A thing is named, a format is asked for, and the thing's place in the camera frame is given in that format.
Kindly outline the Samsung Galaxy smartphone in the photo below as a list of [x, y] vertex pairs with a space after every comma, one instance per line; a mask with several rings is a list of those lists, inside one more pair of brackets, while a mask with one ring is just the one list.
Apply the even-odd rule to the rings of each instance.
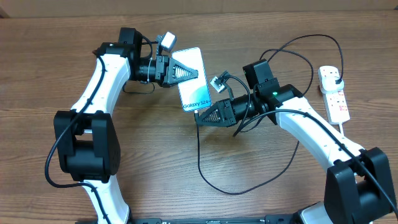
[[201, 50], [198, 47], [179, 50], [172, 53], [172, 58], [198, 72], [197, 78], [178, 84], [183, 111], [191, 112], [211, 106]]

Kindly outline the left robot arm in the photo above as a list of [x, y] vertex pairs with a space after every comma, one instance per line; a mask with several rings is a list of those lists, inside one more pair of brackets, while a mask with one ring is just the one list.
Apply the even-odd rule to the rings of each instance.
[[121, 147], [112, 114], [129, 80], [169, 88], [198, 77], [197, 70], [169, 57], [176, 41], [171, 32], [152, 42], [135, 28], [121, 28], [117, 42], [94, 50], [96, 67], [80, 99], [55, 114], [45, 178], [59, 189], [83, 187], [97, 213], [95, 223], [134, 221], [116, 177]]

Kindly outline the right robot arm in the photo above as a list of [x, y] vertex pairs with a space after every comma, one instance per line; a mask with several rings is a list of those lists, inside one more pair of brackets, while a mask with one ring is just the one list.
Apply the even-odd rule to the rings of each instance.
[[326, 172], [324, 199], [293, 214], [268, 215], [266, 223], [371, 223], [397, 213], [387, 156], [366, 150], [326, 122], [296, 87], [280, 86], [266, 59], [243, 67], [247, 94], [220, 100], [202, 114], [197, 126], [230, 127], [268, 117], [289, 132]]

